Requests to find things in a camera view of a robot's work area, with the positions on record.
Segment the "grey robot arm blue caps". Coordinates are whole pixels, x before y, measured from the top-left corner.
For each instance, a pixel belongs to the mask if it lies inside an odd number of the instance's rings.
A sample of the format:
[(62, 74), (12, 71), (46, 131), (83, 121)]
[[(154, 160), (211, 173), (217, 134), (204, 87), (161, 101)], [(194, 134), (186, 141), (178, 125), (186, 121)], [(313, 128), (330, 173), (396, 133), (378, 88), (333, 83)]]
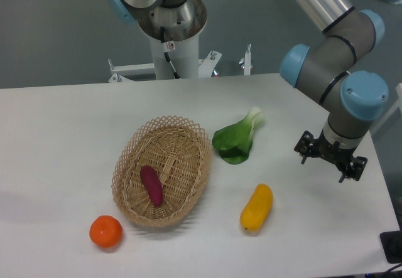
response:
[[(211, 77), (219, 60), (198, 58), (198, 37), (207, 22), (201, 0), (107, 0), (125, 23), (138, 23), (149, 38), (157, 79)], [(303, 159), (334, 164), (342, 179), (359, 180), (367, 159), (354, 151), (381, 115), (388, 86), (377, 74), (350, 69), (384, 36), (382, 18), (357, 11), (349, 0), (296, 0), (325, 36), (315, 48), (296, 45), (280, 65), (293, 88), (328, 111), (318, 137), (304, 132), (295, 146)]]

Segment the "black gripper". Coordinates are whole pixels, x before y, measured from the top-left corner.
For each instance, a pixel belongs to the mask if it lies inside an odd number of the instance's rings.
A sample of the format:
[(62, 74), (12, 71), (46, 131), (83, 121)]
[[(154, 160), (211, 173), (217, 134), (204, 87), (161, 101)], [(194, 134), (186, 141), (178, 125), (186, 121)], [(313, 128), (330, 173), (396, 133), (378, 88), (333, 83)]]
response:
[(331, 144), (324, 136), (315, 139), (309, 131), (304, 131), (294, 148), (301, 156), (301, 164), (305, 164), (308, 158), (320, 158), (337, 166), (342, 173), (340, 183), (345, 179), (359, 181), (364, 172), (368, 159), (362, 156), (354, 157), (355, 150), (356, 147), (341, 148), (337, 141)]

